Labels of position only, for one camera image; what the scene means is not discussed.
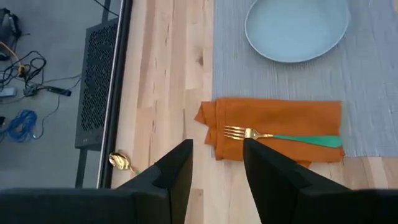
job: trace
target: spoon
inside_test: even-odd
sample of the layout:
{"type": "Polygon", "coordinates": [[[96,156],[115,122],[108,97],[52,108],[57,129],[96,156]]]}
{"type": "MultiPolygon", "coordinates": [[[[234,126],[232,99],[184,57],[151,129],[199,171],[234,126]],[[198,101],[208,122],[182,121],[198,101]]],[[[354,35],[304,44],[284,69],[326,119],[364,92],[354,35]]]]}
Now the spoon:
{"type": "Polygon", "coordinates": [[[139,174],[138,169],[133,167],[129,158],[121,152],[112,152],[109,155],[109,162],[119,170],[130,170],[133,174],[139,174]]]}

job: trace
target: wooden tabletop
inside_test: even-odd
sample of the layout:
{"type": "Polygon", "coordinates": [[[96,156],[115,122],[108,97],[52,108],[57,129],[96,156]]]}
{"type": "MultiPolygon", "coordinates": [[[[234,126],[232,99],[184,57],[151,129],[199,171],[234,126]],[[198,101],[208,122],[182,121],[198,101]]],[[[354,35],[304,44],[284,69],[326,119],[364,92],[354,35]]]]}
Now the wooden tabletop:
{"type": "MultiPolygon", "coordinates": [[[[193,120],[211,100],[213,0],[137,0],[132,8],[117,149],[140,170],[194,139],[186,223],[260,223],[242,162],[215,161],[206,126],[193,120]]],[[[398,159],[344,158],[311,170],[352,189],[398,187],[398,159]]],[[[113,187],[131,178],[114,170],[113,187]]]]}

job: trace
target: woven placemat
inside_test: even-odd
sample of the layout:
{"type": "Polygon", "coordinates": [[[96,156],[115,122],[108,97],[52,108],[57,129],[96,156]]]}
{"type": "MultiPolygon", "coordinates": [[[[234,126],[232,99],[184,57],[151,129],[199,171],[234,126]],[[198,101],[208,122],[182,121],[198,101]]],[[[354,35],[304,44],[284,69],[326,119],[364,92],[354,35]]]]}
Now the woven placemat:
{"type": "Polygon", "coordinates": [[[305,63],[277,63],[248,44],[254,0],[215,1],[213,98],[341,100],[347,156],[398,156],[398,13],[394,1],[351,0],[341,42],[305,63]]]}

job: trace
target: fork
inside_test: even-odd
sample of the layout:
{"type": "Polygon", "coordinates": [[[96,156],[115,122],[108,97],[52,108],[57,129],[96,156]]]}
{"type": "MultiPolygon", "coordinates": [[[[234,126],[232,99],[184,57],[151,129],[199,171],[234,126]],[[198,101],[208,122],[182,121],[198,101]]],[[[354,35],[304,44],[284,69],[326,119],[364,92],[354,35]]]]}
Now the fork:
{"type": "Polygon", "coordinates": [[[255,129],[241,128],[237,126],[224,126],[224,136],[236,140],[243,140],[244,138],[277,138],[326,147],[340,147],[342,145],[341,138],[339,136],[286,136],[281,134],[261,134],[255,129]]]}

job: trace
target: mesh panel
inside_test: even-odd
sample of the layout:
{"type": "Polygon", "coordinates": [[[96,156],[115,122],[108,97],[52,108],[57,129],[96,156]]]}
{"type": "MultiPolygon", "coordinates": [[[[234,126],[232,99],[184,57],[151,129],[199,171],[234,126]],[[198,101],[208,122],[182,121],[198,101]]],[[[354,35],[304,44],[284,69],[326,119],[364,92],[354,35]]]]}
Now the mesh panel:
{"type": "Polygon", "coordinates": [[[81,128],[103,128],[112,71],[117,23],[92,32],[88,38],[86,69],[81,99],[81,128]]]}

